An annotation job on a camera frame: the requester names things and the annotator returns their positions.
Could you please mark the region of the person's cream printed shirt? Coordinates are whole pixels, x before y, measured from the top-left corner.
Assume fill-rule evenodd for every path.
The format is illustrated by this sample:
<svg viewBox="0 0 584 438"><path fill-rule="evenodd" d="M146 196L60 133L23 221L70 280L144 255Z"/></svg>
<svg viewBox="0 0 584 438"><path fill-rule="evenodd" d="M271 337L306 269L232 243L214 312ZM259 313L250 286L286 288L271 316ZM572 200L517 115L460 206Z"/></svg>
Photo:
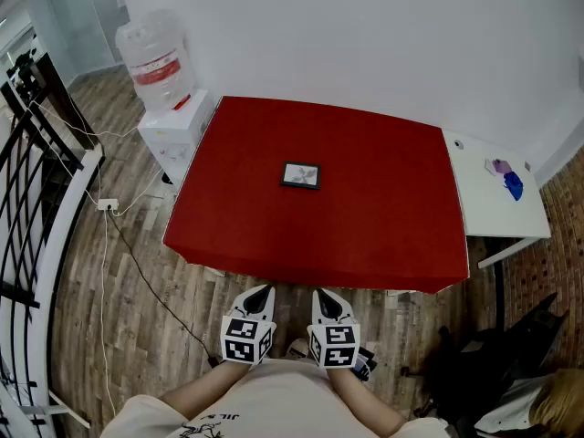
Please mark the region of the person's cream printed shirt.
<svg viewBox="0 0 584 438"><path fill-rule="evenodd" d="M340 399L327 370L308 360L266 360L251 367L192 420L160 397L130 398L100 438L380 438ZM421 418L407 420L390 438L451 436L444 422Z"/></svg>

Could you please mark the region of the white railing base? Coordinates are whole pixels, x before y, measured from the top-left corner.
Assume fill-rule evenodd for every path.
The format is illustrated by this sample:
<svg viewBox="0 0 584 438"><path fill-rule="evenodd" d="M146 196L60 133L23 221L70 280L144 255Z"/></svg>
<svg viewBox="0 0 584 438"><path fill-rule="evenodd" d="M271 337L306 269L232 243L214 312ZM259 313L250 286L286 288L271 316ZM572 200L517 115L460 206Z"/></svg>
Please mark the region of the white railing base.
<svg viewBox="0 0 584 438"><path fill-rule="evenodd" d="M74 221L81 211L91 174L103 159L100 145L85 154L81 161L84 169L73 175L65 202L57 212L38 273L35 295L40 307L33 310L31 317L26 314L26 306L18 308L15 321L10 321L0 308L0 367L6 365L9 371L9 382L0 381L0 417L6 419L0 430L12 438L57 438L54 414L67 413L89 427L49 389L49 335L55 289Z"/></svg>

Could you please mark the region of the white side desk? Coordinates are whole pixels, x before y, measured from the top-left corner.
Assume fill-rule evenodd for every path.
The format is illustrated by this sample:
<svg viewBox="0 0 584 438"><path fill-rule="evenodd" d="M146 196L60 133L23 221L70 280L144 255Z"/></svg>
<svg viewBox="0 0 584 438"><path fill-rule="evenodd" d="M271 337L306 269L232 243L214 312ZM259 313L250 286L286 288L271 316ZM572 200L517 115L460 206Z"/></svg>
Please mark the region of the white side desk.
<svg viewBox="0 0 584 438"><path fill-rule="evenodd" d="M480 261L480 269L493 265L542 239L551 237L544 204L533 173L524 158L514 151L461 133L443 131L450 156L464 230L468 236L516 238L508 248ZM459 150L454 141L460 140ZM516 202L504 184L504 175L493 176L485 160L507 161L522 183L524 191Z"/></svg>

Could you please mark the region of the person's left forearm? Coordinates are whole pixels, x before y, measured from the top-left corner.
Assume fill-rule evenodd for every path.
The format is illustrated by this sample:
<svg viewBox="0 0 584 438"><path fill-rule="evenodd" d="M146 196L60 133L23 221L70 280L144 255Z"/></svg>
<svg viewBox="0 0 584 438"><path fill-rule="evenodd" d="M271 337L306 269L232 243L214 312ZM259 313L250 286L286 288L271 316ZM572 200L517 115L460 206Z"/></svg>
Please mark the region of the person's left forearm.
<svg viewBox="0 0 584 438"><path fill-rule="evenodd" d="M249 364L224 361L200 378L165 392L160 400L192 420L219 401L250 368Z"/></svg>

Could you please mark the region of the white cloth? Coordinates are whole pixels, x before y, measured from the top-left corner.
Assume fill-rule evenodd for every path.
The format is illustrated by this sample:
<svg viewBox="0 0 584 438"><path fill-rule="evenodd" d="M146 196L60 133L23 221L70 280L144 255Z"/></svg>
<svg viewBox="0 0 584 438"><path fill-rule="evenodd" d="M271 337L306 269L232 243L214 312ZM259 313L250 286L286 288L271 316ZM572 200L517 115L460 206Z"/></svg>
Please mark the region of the white cloth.
<svg viewBox="0 0 584 438"><path fill-rule="evenodd" d="M547 380L548 377L544 376L514 381L495 408L474 425L475 429L495 434L530 428L530 408Z"/></svg>

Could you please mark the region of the person's tan shoe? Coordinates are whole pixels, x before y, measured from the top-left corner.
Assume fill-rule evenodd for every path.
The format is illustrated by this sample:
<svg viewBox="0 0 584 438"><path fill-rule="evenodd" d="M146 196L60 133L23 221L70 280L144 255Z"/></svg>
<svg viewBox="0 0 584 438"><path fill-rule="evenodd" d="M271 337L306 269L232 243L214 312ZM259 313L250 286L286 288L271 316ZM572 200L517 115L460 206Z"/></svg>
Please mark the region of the person's tan shoe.
<svg viewBox="0 0 584 438"><path fill-rule="evenodd" d="M303 360L309 355L308 342L305 339L295 339L287 348L285 358L287 360Z"/></svg>

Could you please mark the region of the black metal railing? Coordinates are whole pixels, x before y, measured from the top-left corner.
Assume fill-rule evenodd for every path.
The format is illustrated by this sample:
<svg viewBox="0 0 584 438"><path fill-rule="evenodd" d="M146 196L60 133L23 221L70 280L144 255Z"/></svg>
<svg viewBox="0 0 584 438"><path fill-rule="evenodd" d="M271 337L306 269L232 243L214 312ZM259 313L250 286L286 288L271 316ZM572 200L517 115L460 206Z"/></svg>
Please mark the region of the black metal railing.
<svg viewBox="0 0 584 438"><path fill-rule="evenodd" d="M0 100L12 112L10 117L0 114L0 308L10 321L16 320L18 308L26 306L31 317L40 307L35 293L49 233L73 175L84 169L81 161L92 151L84 150L57 118L34 76L33 80L36 90L25 99L10 83L0 87ZM99 169L91 174L81 211L98 173ZM8 376L8 367L0 367L0 381L8 383Z"/></svg>

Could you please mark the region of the person's right forearm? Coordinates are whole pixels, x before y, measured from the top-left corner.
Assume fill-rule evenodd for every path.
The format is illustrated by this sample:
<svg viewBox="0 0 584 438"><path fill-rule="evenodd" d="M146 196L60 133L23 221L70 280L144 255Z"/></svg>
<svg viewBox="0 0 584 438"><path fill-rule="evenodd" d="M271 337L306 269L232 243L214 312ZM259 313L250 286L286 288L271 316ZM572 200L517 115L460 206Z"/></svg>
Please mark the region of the person's right forearm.
<svg viewBox="0 0 584 438"><path fill-rule="evenodd" d="M407 422L405 417L378 399L350 369L329 369L333 390L356 419L380 438L390 438Z"/></svg>

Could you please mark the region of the dark wooden post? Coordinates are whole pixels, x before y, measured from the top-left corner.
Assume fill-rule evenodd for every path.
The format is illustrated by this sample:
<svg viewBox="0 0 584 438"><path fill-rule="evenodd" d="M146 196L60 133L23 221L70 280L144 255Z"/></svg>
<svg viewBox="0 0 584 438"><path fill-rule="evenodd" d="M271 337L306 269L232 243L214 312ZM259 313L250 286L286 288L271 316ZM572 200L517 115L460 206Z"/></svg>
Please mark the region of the dark wooden post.
<svg viewBox="0 0 584 438"><path fill-rule="evenodd" d="M94 131L81 114L75 101L69 96L48 53L42 55L32 66L34 78L46 95L51 106L65 126L84 150L93 150L99 142Z"/></svg>

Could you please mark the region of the blue paper figure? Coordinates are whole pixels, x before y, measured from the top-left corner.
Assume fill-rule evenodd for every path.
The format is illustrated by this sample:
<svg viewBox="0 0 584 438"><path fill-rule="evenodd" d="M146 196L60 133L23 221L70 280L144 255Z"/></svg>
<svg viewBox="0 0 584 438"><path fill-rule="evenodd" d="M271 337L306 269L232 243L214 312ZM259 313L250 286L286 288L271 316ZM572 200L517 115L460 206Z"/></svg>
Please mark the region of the blue paper figure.
<svg viewBox="0 0 584 438"><path fill-rule="evenodd" d="M511 193L514 200L518 202L524 191L524 184L522 183L519 176L511 171L504 174L504 184L507 190Z"/></svg>

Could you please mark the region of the black picture frame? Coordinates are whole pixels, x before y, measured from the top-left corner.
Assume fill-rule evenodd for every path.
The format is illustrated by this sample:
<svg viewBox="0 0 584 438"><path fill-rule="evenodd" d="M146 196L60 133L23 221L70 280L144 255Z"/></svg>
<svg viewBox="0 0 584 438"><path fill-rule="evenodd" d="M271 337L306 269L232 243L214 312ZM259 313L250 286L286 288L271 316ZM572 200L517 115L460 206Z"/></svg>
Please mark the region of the black picture frame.
<svg viewBox="0 0 584 438"><path fill-rule="evenodd" d="M320 175L321 166L318 164L284 162L280 185L319 190Z"/></svg>

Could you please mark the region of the black tripod equipment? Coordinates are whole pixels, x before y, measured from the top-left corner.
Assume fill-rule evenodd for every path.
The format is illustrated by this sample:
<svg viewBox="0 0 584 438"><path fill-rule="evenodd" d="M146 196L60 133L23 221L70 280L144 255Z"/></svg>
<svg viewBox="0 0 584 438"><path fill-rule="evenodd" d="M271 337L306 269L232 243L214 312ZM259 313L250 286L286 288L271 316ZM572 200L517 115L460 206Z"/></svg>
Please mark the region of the black tripod equipment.
<svg viewBox="0 0 584 438"><path fill-rule="evenodd" d="M37 83L33 80L31 66L34 63L33 56L37 50L35 48L29 49L27 52L19 55L16 59L15 65L6 71L7 76L16 80L16 90L23 94L29 94L36 90Z"/></svg>

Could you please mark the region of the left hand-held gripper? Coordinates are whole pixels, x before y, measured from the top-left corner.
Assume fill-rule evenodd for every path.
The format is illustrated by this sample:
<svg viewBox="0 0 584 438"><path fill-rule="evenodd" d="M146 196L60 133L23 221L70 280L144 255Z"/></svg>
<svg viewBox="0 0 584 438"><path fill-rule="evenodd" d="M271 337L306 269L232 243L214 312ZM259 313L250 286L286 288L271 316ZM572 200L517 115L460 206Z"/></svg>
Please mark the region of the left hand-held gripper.
<svg viewBox="0 0 584 438"><path fill-rule="evenodd" d="M237 296L223 316L220 334L223 360L259 364L273 345L275 289L253 287Z"/></svg>

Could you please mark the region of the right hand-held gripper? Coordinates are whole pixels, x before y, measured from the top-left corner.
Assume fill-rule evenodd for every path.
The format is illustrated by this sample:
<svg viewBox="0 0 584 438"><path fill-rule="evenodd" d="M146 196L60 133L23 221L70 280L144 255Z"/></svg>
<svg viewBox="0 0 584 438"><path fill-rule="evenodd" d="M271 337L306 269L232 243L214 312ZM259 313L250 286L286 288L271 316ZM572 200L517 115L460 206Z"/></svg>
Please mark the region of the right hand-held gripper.
<svg viewBox="0 0 584 438"><path fill-rule="evenodd" d="M309 352L321 369L350 369L360 381L367 381L377 362L373 352L360 345L360 323L353 317L345 298L324 288L314 290L312 322L330 324L308 326Z"/></svg>

